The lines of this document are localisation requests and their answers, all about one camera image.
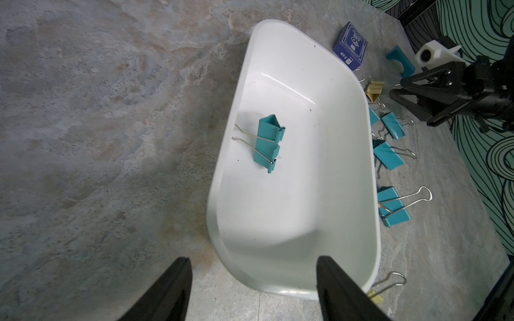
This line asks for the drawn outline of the teal binder clip top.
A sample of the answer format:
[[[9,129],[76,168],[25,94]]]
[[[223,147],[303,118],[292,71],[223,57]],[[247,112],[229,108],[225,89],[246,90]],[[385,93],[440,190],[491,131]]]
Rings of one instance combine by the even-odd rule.
[[[408,148],[394,147],[386,140],[373,139],[373,154],[378,163],[376,169],[376,179],[380,179],[380,171],[384,167],[389,171],[392,171],[405,163],[402,156],[416,159],[416,154]]]

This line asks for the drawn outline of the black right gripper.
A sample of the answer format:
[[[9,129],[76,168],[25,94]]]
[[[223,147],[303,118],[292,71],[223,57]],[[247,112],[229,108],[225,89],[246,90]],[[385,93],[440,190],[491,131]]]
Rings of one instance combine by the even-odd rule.
[[[471,116],[481,132],[513,131],[513,38],[503,59],[491,64],[488,56],[477,56],[467,69],[464,62],[448,62],[439,67],[403,78],[404,88],[390,91],[390,98],[416,118],[437,127],[454,116]],[[465,82],[473,101],[462,95],[429,98],[405,89],[413,86],[445,88]]]

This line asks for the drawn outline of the teal binder clip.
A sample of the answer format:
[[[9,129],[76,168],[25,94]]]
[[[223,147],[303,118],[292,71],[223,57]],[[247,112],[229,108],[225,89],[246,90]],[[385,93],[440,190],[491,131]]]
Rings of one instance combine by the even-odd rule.
[[[253,152],[253,160],[255,163],[265,167],[267,173],[271,174],[276,166],[278,154],[280,152],[282,141],[286,128],[282,127],[275,114],[264,117],[258,122],[258,132],[256,135],[242,130],[237,124],[234,125],[241,133],[256,139],[254,144],[250,144],[244,139],[232,136],[232,140],[240,141],[250,147]]]
[[[394,187],[380,187],[377,192],[378,213],[386,227],[394,227],[410,221],[408,207],[424,201],[432,201],[433,194],[426,186],[415,193],[400,196]]]
[[[378,163],[376,169],[376,179],[380,179],[380,171],[384,167],[389,171],[392,171],[405,163],[402,156],[416,159],[416,154],[408,148],[394,147],[386,140],[373,139],[373,154]]]
[[[393,112],[385,114],[381,118],[381,121],[384,126],[379,130],[379,138],[382,140],[386,140],[388,136],[392,137],[394,140],[399,140],[406,136],[404,127],[414,125],[414,121],[411,117],[406,116],[398,118]]]
[[[368,108],[369,108],[370,125],[373,126],[373,125],[377,124],[378,122],[380,122],[381,117],[370,105],[368,106]]]

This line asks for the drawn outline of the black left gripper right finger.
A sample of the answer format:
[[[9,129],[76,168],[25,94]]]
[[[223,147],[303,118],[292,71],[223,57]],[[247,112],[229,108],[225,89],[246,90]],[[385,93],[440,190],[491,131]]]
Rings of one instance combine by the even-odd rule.
[[[317,259],[317,292],[324,320],[388,320],[329,256]]]

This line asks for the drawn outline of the yellow binder clip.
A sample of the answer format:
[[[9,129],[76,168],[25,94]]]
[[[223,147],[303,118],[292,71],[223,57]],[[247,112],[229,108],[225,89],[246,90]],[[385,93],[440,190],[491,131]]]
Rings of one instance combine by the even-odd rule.
[[[383,89],[385,88],[386,83],[384,81],[372,80],[367,87],[365,88],[365,95],[368,97],[369,101],[375,103],[376,100],[380,97]]]
[[[407,278],[404,274],[396,271],[389,272],[385,278],[375,282],[368,291],[368,298],[375,304],[384,301],[382,294],[393,288],[402,287],[407,284]]]

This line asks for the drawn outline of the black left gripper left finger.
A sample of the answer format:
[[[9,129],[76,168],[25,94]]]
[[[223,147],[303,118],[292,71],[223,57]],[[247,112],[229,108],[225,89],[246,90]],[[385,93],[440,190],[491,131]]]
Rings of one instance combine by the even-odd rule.
[[[192,280],[190,259],[177,258],[119,320],[185,320]]]

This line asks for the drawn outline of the white plastic storage box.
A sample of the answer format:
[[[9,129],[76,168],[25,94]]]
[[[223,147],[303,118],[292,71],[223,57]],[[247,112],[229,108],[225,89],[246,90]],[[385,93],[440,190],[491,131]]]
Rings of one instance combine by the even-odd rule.
[[[253,160],[260,119],[286,128],[271,174]],[[316,300],[317,259],[332,257],[368,291],[380,265],[380,224],[368,102],[354,73],[278,20],[250,36],[210,194],[207,228],[245,286]]]

